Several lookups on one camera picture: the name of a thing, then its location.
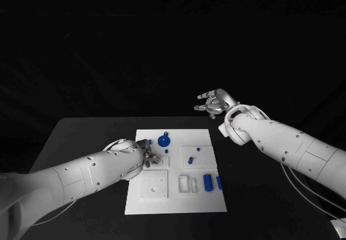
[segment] black table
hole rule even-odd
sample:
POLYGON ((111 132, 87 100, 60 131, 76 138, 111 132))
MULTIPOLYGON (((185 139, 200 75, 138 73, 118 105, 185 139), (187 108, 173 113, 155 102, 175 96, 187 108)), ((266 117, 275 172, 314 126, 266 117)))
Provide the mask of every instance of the black table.
MULTIPOLYGON (((227 212, 125 215, 128 181, 122 180, 76 200, 51 221, 30 227, 21 240, 338 240, 325 214, 298 195, 279 163, 252 141, 239 146, 223 137, 222 122, 222 116, 61 119, 30 173, 99 152, 118 139, 135 140, 136 129, 209 129, 227 212)), ((311 194, 307 197, 315 202, 311 194)))

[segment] black background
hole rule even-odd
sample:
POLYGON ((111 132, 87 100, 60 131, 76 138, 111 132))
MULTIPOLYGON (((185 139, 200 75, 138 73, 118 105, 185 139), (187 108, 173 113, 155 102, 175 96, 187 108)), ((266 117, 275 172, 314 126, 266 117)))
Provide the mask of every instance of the black background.
POLYGON ((346 150, 344 12, 296 0, 2 6, 1 172, 28 172, 61 118, 203 116, 217 88, 346 150))

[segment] table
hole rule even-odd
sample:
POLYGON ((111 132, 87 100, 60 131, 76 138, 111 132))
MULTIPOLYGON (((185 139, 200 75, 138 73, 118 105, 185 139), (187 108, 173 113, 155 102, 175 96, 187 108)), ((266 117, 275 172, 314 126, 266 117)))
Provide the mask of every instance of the table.
POLYGON ((252 141, 239 146, 223 137, 222 122, 222 116, 63 118, 30 173, 99 152, 118 139, 134 140, 136 129, 209 129, 227 212, 123 215, 128 181, 122 180, 76 200, 51 221, 31 226, 21 240, 338 240, 325 214, 298 195, 279 163, 252 141))

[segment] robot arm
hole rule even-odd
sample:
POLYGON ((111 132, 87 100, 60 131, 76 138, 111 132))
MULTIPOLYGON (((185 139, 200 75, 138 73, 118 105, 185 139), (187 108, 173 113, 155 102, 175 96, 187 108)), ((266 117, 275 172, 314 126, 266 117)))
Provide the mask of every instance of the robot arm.
POLYGON ((18 240, 47 213, 119 180, 132 179, 148 161, 160 161, 148 140, 121 139, 109 150, 0 180, 0 239, 18 240))
POLYGON ((197 99, 207 98, 194 110, 214 114, 226 111, 217 127, 224 137, 237 145, 249 140, 259 151, 296 170, 346 199, 346 152, 330 146, 302 131, 269 120, 255 107, 234 101, 224 90, 209 91, 197 99))

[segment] blue object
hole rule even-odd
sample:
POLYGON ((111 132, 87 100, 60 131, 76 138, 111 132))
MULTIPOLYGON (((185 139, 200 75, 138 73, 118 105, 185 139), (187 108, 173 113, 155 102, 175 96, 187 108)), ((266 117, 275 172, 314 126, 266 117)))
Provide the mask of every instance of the blue object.
POLYGON ((158 137, 157 139, 157 143, 161 147, 167 147, 170 145, 170 138, 168 138, 168 133, 164 132, 162 136, 158 137))
POLYGON ((222 180, 220 177, 216 177, 216 181, 217 181, 217 189, 222 190, 222 180))
POLYGON ((213 191, 213 182, 210 174, 203 175, 203 189, 206 192, 213 191))

